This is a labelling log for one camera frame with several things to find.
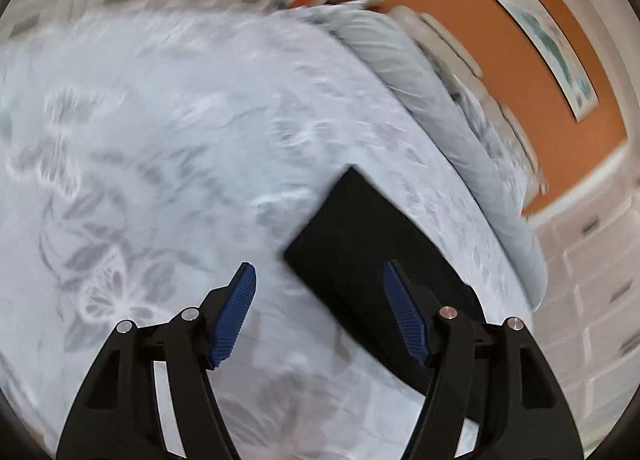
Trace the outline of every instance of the bed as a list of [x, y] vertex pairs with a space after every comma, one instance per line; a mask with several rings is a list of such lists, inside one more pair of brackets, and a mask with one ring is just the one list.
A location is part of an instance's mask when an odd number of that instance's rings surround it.
[[[489, 322], [530, 324], [546, 270], [520, 207], [392, 19], [348, 5], [145, 8], [83, 11], [0, 44], [0, 388], [54, 451], [118, 321], [166, 321], [249, 261], [257, 295], [211, 378], [242, 457], [399, 458], [422, 396], [340, 329], [280, 252], [355, 164]], [[162, 384], [158, 399], [179, 453]]]

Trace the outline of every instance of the folded black fabric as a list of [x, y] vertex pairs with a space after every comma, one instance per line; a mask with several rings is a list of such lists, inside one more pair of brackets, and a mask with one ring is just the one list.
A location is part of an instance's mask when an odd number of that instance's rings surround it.
[[353, 167], [284, 252], [290, 268], [353, 338], [425, 393], [431, 376], [407, 353], [383, 290], [383, 263], [390, 259], [401, 263], [413, 283], [430, 288], [442, 305], [485, 321], [473, 289], [438, 248]]

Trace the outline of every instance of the floral pattern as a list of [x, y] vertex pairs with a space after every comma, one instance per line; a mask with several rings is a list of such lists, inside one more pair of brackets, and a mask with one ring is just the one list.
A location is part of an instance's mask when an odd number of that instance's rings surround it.
[[399, 458], [422, 397], [280, 259], [348, 165], [440, 247], [489, 320], [529, 318], [460, 176], [322, 30], [281, 16], [94, 16], [0, 46], [0, 69], [0, 315], [15, 329], [0, 350], [38, 416], [24, 399], [18, 410], [52, 450], [117, 321], [165, 321], [250, 261], [257, 294], [212, 376], [243, 458]]

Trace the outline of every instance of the bed sheet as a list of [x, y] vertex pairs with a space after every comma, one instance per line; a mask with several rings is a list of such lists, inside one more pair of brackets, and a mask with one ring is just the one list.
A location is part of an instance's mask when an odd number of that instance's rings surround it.
[[[114, 324], [166, 321], [249, 261], [257, 294], [212, 374], [242, 457], [399, 458], [422, 396], [280, 259], [349, 164], [440, 248], [489, 322], [530, 323], [460, 176], [314, 26], [92, 16], [3, 45], [0, 74], [0, 387], [49, 448]], [[179, 448], [175, 430], [166, 440]]]

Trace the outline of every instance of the canvas painting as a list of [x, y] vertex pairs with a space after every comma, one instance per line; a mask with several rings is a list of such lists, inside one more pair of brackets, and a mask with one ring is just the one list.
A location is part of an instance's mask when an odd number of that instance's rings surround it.
[[569, 41], [539, 0], [497, 0], [524, 30], [556, 77], [580, 121], [598, 105], [595, 90]]

